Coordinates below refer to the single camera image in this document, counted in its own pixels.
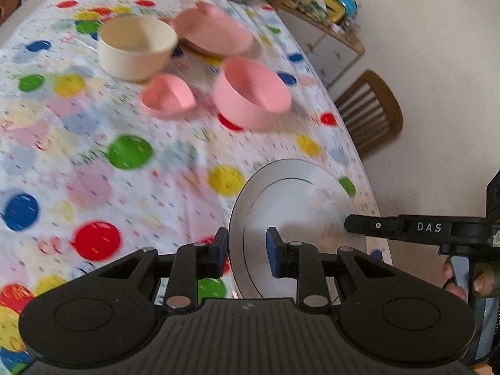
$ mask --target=white plate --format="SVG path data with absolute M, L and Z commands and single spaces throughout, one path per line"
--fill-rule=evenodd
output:
M 320 252 L 349 245 L 363 252 L 363 235 L 345 231 L 343 222 L 357 213 L 340 183 L 319 166 L 282 159 L 257 171 L 239 194 L 229 222 L 229 257 L 244 298 L 294 298 L 297 281 L 271 275 L 266 231 L 276 227 L 285 243 L 301 241 Z M 332 300 L 337 296 L 328 281 Z

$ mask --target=wooden shelf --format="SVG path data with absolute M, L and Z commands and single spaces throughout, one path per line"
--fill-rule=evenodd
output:
M 290 8 L 287 5 L 283 4 L 282 0 L 266 0 L 266 1 L 275 10 L 279 9 L 279 10 L 286 11 L 286 12 L 296 16 L 297 18 L 300 18 L 301 20 L 306 21 L 309 24 L 315 26 L 320 31 L 324 32 L 325 34 L 328 34 L 332 38 L 335 38 L 336 40 L 342 42 L 345 46 L 352 49 L 358 55 L 364 54 L 364 46 L 355 34 L 347 33 L 347 32 L 343 35 L 337 34 L 337 32 L 334 32 L 331 28 L 329 28 L 323 24 L 319 24 L 318 22 L 314 21 L 312 18 L 308 17 L 304 13 L 302 13 L 298 10 L 295 10 L 293 8 Z

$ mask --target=hand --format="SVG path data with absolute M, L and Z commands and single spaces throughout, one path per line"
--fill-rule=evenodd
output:
M 442 266 L 442 275 L 446 280 L 453 276 L 452 266 L 448 261 Z M 476 279 L 474 280 L 473 287 L 477 297 L 491 298 L 500 296 L 500 261 L 477 264 L 474 276 Z M 445 289 L 462 300 L 466 299 L 465 290 L 453 282 L 449 283 Z

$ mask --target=red dot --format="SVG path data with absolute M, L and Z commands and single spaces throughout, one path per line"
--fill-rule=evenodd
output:
M 200 241 L 200 243 L 204 244 L 211 244 L 213 243 L 214 237 L 206 237 Z M 226 263 L 224 264 L 224 271 L 222 272 L 223 275 L 228 273 L 231 270 L 231 265 L 229 265 L 229 258 L 226 258 Z
M 136 1 L 136 4 L 140 5 L 141 7 L 154 7 L 156 5 L 151 0 L 138 0 Z
M 219 118 L 221 124 L 227 129 L 230 129 L 231 131 L 243 131 L 243 128 L 234 125 L 231 121 L 226 119 L 226 117 L 224 117 L 221 113 L 217 114 L 217 117 Z
M 332 113 L 323 113 L 319 118 L 319 121 L 324 125 L 331 125 L 332 127 L 337 125 L 337 120 Z
M 0 305 L 21 314 L 24 306 L 33 299 L 33 294 L 28 288 L 19 283 L 9 283 L 0 291 Z
M 69 8 L 69 7 L 74 7 L 75 5 L 78 4 L 78 1 L 75 0 L 68 0 L 68 1 L 62 1 L 56 7 L 59 8 Z
M 106 7 L 92 8 L 91 11 L 97 12 L 100 15 L 108 15 L 108 14 L 112 13 L 112 11 L 109 8 L 106 8 Z
M 72 242 L 80 257 L 89 261 L 103 261 L 119 248 L 122 236 L 106 221 L 93 221 L 78 229 Z

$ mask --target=plate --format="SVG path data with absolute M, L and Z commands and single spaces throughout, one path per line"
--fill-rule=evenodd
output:
M 244 298 L 295 298 L 295 279 L 271 275 L 269 227 L 276 227 L 285 243 L 311 243 L 323 253 L 335 253 L 344 245 L 366 252 L 364 236 L 343 227 L 353 213 L 357 210 L 352 199 L 323 168 L 300 159 L 264 166 L 243 187 L 229 221 L 229 258 L 239 293 Z M 327 281 L 334 300 L 333 278 Z
M 168 24 L 179 39 L 199 53 L 218 57 L 237 56 L 247 52 L 253 35 L 220 8 L 198 2 L 177 15 Z

